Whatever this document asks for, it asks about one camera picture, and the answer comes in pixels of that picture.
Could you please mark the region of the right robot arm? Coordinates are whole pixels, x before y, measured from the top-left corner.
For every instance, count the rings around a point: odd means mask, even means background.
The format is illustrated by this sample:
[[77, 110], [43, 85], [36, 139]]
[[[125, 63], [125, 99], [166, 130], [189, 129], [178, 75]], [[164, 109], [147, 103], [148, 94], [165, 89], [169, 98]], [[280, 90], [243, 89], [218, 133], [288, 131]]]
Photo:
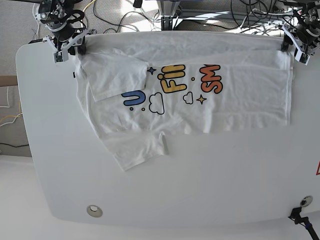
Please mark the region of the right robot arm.
[[96, 34], [84, 23], [82, 10], [74, 9], [78, 0], [39, 0], [35, 3], [34, 18], [52, 33], [42, 39], [53, 48], [54, 62], [65, 62], [69, 56], [85, 55], [86, 36]]

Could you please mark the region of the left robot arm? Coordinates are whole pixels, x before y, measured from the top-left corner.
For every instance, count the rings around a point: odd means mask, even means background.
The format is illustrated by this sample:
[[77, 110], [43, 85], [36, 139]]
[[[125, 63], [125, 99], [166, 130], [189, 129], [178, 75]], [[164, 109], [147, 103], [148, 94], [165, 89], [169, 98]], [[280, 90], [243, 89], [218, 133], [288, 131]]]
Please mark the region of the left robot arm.
[[178, 21], [191, 21], [219, 28], [220, 22], [233, 22], [232, 30], [246, 33], [252, 29], [274, 25], [283, 31], [281, 51], [295, 47], [296, 54], [312, 55], [320, 44], [320, 2], [318, 0], [243, 0], [246, 12], [236, 13], [230, 8], [226, 13], [181, 7], [180, 0], [159, 0], [158, 17], [163, 31], [171, 31]]

